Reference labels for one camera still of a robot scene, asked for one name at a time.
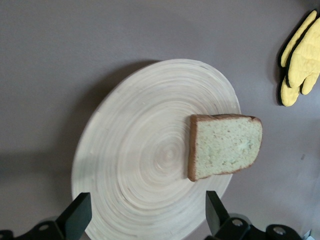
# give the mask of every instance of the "tabletop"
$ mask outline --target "tabletop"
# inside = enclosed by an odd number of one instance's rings
[[[320,85],[279,105],[277,57],[319,0],[0,1],[0,229],[16,236],[72,201],[71,169],[94,110],[152,63],[193,59],[259,117],[255,164],[233,175],[226,209],[265,230],[320,239]],[[186,239],[210,234],[206,222]],[[84,235],[82,240],[89,239]]]

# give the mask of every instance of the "screw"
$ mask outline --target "screw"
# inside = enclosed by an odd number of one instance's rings
[[[286,234],[286,231],[280,226],[275,226],[273,228],[273,231],[275,231],[279,235],[285,235]]]
[[[243,225],[242,221],[240,221],[239,219],[233,219],[232,223],[233,223],[233,225],[236,225],[237,227],[240,227]]]

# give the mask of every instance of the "brown crust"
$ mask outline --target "brown crust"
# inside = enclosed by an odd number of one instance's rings
[[[189,139],[189,159],[188,159],[188,178],[190,181],[195,182],[198,179],[201,178],[196,178],[196,135],[197,135],[197,123],[198,122],[205,122],[205,121],[212,121],[212,120],[222,120],[222,119],[235,119],[235,118],[251,118],[252,121],[257,121],[260,122],[260,124],[262,125],[261,120],[258,117],[255,116],[249,116],[249,115],[242,115],[242,114],[235,114],[235,113],[230,113],[230,114],[220,114],[220,115],[204,115],[204,114],[193,114],[190,117],[190,139]],[[239,168],[235,171],[231,171],[231,172],[222,172],[219,173],[217,175],[226,175],[226,174],[234,174],[239,172],[242,169],[247,169],[249,167],[251,167],[254,162],[256,161],[257,157],[255,158],[255,160],[252,162],[252,164],[250,164],[247,167],[243,167],[243,168]]]

